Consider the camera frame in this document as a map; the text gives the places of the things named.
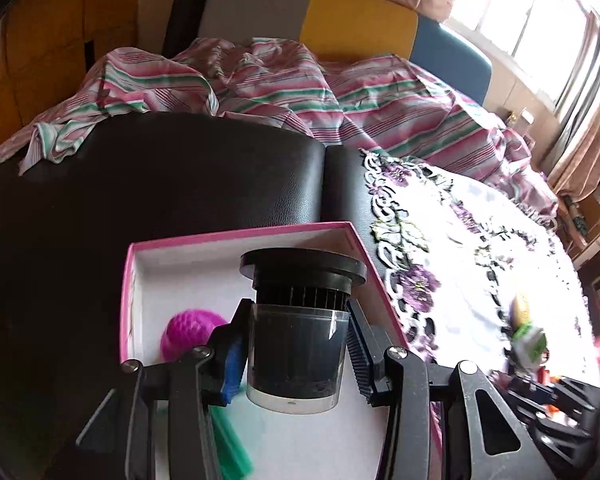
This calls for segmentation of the orange plastic clip part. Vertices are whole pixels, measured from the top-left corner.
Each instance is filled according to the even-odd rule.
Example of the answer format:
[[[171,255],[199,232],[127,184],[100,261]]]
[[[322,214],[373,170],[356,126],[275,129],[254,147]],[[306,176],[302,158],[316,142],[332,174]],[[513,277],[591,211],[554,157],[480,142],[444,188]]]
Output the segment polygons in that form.
[[[557,387],[559,382],[562,380],[560,376],[550,376],[547,385],[550,387],[552,393],[552,402],[547,405],[547,413],[550,416],[554,416],[562,410],[562,400],[560,400],[559,392]]]

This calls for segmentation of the white green air freshener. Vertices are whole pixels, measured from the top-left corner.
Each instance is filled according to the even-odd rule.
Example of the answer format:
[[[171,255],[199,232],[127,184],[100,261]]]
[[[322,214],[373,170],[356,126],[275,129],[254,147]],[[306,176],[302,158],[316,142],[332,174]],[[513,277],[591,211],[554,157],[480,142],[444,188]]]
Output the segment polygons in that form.
[[[517,362],[530,373],[535,373],[540,368],[546,349],[546,333],[539,326],[527,323],[513,334],[512,350]]]

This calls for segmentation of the yellow perforated egg shell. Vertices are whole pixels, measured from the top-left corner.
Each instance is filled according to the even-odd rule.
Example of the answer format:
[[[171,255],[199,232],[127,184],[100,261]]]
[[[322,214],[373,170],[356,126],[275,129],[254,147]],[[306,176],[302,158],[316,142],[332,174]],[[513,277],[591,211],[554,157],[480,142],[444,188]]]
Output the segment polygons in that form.
[[[514,332],[522,326],[530,323],[530,307],[528,300],[524,296],[516,296],[509,308],[509,324]]]

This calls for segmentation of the black rolled mat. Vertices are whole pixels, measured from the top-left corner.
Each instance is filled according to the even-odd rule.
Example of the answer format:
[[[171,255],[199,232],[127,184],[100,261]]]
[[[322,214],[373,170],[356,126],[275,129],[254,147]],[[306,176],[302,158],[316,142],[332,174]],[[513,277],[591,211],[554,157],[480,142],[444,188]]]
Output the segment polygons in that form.
[[[207,0],[173,0],[161,54],[166,58],[186,50],[198,37]]]

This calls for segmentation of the green plastic flanged part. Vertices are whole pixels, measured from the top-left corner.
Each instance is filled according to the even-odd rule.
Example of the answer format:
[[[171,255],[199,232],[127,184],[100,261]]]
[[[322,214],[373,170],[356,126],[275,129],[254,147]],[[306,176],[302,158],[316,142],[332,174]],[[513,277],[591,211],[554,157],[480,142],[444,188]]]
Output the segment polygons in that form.
[[[209,408],[214,443],[224,480],[244,480],[253,472],[253,464],[228,418],[225,408]]]

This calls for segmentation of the pink white shallow box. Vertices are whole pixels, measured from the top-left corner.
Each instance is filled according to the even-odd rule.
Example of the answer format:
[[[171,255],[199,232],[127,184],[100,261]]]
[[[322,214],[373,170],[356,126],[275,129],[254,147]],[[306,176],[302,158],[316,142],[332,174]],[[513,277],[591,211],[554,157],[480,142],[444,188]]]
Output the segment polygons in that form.
[[[210,410],[239,391],[258,408],[259,477],[428,477],[428,368],[348,222],[133,244],[120,330],[112,478],[155,477],[159,402],[170,477],[220,478]]]

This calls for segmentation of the pink green striped sheet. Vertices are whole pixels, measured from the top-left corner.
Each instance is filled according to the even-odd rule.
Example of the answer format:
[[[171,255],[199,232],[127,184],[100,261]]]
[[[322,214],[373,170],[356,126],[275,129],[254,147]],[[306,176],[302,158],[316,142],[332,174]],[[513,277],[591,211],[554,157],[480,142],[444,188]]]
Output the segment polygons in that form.
[[[104,119],[149,112],[241,119],[326,145],[416,157],[495,188],[537,222],[557,214],[524,139],[463,92],[399,55],[322,62],[287,39],[201,38],[174,58],[114,49],[74,96],[0,145],[0,165],[18,151],[22,169],[62,162]]]

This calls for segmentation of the white floral embroidered tablecloth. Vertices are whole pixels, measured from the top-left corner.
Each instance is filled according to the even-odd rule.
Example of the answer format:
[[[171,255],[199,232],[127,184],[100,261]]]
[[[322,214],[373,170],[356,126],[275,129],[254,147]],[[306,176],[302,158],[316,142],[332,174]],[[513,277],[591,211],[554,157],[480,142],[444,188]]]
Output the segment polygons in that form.
[[[600,384],[588,302],[562,242],[485,184],[417,159],[362,151],[362,226],[399,333],[423,360],[513,361],[513,306],[528,308],[554,376]]]

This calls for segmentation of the wooden wall cabinet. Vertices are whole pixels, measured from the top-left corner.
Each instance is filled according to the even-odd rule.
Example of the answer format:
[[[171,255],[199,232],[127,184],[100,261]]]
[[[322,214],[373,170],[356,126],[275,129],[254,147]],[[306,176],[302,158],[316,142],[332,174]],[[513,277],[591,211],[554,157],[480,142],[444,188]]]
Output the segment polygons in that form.
[[[137,42],[137,0],[15,0],[0,18],[0,145]]]

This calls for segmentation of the black grey cylindrical jar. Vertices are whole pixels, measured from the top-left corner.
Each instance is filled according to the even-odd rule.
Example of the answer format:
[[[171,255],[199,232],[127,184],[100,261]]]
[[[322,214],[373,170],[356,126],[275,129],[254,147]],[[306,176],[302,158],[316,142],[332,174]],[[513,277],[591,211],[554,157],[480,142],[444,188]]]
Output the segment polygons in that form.
[[[256,292],[250,314],[248,399],[260,408],[314,415],[338,403],[352,289],[365,263],[324,250],[245,252],[240,273]]]

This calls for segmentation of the magenta plastic toy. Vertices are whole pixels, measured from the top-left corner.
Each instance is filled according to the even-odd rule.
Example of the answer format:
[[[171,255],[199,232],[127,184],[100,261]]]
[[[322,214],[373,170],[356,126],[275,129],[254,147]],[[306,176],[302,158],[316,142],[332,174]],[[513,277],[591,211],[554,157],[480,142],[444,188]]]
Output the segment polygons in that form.
[[[212,332],[226,323],[225,318],[209,310],[188,309],[174,315],[160,339],[163,359],[173,362],[190,349],[203,346]]]

